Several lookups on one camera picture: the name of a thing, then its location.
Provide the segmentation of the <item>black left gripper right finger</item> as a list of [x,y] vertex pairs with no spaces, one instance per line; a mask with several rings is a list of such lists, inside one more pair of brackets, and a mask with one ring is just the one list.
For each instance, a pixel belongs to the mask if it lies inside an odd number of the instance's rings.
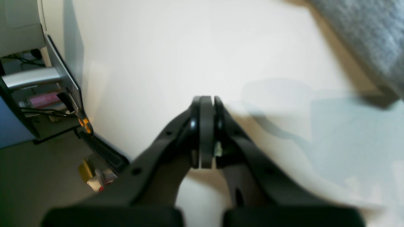
[[364,227],[358,211],[332,205],[293,181],[268,158],[214,97],[216,166],[225,177],[233,207],[224,227]]

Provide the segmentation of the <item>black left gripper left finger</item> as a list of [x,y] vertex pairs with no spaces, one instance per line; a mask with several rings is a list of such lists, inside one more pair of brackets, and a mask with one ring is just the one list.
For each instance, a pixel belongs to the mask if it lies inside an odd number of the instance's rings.
[[153,143],[97,195],[46,214],[43,227],[183,227],[175,208],[178,189],[191,168],[213,161],[213,103],[196,96]]

